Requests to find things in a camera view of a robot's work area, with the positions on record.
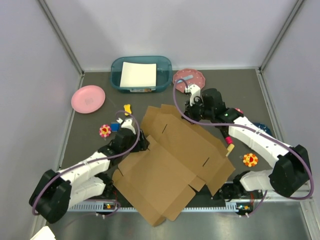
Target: label on bin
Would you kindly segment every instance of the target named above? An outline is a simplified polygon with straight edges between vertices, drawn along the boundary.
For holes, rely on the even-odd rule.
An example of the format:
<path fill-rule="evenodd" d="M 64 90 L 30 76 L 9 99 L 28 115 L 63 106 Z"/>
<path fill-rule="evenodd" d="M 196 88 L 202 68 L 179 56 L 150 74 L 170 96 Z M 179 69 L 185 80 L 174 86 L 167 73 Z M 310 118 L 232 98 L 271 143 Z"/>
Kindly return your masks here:
<path fill-rule="evenodd" d="M 143 88 L 143 89 L 130 89 L 131 93 L 150 93 L 156 90 L 156 88 Z"/>

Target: robotic arm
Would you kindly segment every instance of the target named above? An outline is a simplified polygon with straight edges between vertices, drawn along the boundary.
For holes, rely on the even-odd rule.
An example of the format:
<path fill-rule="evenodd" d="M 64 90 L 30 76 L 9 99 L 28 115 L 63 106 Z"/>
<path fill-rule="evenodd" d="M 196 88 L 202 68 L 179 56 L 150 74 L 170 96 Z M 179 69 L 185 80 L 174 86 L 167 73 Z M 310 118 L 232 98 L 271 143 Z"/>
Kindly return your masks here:
<path fill-rule="evenodd" d="M 110 160 L 90 161 L 115 156 L 133 146 L 137 139 L 133 119 L 127 118 L 125 121 L 118 119 L 118 121 L 121 123 L 121 129 L 109 144 L 99 148 L 93 155 L 74 166 L 58 172 L 51 169 L 43 174 L 29 200 L 31 206 L 35 204 L 40 192 L 54 177 L 61 172 L 70 170 L 49 186 L 35 206 L 36 211 L 49 223 L 53 224 L 60 220 L 67 210 L 75 204 L 94 196 L 102 194 L 107 196 L 112 191 L 113 181 L 103 173 L 109 169 Z M 140 130 L 138 143 L 131 152 L 145 151 L 148 146 L 149 142 L 143 131 Z"/>
<path fill-rule="evenodd" d="M 201 89 L 192 84 L 185 89 L 191 94 L 190 100 L 185 103 L 184 115 L 199 122 L 209 120 L 211 123 L 226 123 L 248 126 L 255 132 L 238 126 L 217 126 L 227 144 L 232 143 L 230 137 L 234 137 L 245 143 L 255 152 L 259 153 L 272 167 L 272 170 L 247 171 L 236 177 L 240 184 L 247 191 L 254 190 L 273 190 L 279 195 L 290 197 L 304 183 L 309 180 L 302 163 L 287 149 L 285 145 L 295 151 L 310 169 L 310 162 L 307 150 L 297 145 L 292 147 L 286 143 L 276 144 L 268 139 L 274 139 L 257 128 L 250 122 L 244 114 L 236 108 L 227 108 L 222 100 L 222 95 L 215 88 L 209 88 L 201 92 Z"/>

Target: blue cube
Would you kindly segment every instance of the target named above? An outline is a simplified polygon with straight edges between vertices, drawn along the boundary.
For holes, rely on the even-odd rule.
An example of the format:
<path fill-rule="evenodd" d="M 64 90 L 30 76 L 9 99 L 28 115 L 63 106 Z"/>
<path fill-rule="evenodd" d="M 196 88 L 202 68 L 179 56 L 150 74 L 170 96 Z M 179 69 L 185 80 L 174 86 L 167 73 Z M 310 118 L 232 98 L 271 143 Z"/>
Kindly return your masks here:
<path fill-rule="evenodd" d="M 118 122 L 112 122 L 110 125 L 111 131 L 112 132 L 118 132 L 120 129 L 120 123 Z"/>

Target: dark blue object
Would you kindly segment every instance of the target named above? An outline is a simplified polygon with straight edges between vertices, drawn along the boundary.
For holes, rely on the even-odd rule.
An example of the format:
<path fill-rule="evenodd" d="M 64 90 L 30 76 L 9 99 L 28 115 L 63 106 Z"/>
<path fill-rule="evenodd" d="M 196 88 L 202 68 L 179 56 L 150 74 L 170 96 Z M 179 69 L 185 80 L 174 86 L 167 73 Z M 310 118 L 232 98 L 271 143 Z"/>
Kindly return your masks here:
<path fill-rule="evenodd" d="M 150 87 L 120 87 L 122 67 L 124 62 L 133 64 L 156 64 L 156 86 Z M 172 82 L 173 72 L 171 61 L 165 56 L 126 56 L 115 60 L 111 65 L 110 83 L 122 93 L 159 93 Z"/>
<path fill-rule="evenodd" d="M 118 132 L 120 129 L 120 123 L 118 122 L 112 122 L 110 125 L 111 132 Z"/>
<path fill-rule="evenodd" d="M 257 128 L 262 129 L 262 130 L 265 131 L 267 134 L 269 134 L 271 137 L 273 137 L 270 128 L 267 127 L 266 125 L 264 125 L 263 123 L 253 122 L 253 124 L 254 124 Z"/>

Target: table surface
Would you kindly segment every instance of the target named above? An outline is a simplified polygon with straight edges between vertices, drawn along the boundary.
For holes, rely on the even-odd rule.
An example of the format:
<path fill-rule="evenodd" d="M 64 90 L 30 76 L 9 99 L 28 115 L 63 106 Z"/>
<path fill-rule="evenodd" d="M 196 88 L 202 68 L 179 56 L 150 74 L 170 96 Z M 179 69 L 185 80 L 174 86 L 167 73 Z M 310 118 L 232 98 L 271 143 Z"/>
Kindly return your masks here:
<path fill-rule="evenodd" d="M 271 121 L 262 91 L 254 69 L 243 70 L 204 70 L 205 89 L 218 89 L 227 107 L 240 108 L 252 121 L 271 127 Z M 98 148 L 109 142 L 99 135 L 103 124 L 114 122 L 115 113 L 123 109 L 124 104 L 131 104 L 132 113 L 141 122 L 148 106 L 160 107 L 161 104 L 173 105 L 172 85 L 161 93 L 123 94 L 113 89 L 109 82 L 109 73 L 86 73 L 82 86 L 97 85 L 106 93 L 104 105 L 91 114 L 75 113 L 70 135 L 62 162 L 62 168 L 70 167 L 91 156 Z M 186 95 L 177 92 L 179 107 L 184 107 Z M 206 129 L 217 138 L 220 132 L 214 127 Z M 235 149 L 229 159 L 236 168 L 230 180 L 236 174 L 248 170 L 242 157 L 251 150 L 234 140 Z M 261 157 L 253 171 L 268 169 L 269 165 Z M 209 198 L 201 196 L 197 205 L 206 207 Z M 264 203 L 257 213 L 249 219 L 238 219 L 223 213 L 182 213 L 174 222 L 165 221 L 157 227 L 151 227 L 138 213 L 120 212 L 105 221 L 94 216 L 83 216 L 65 228 L 83 213 L 68 212 L 50 228 L 59 240 L 82 239 L 175 239 L 191 240 L 202 236 L 203 239 L 310 239 L 302 210 L 295 203 Z"/>

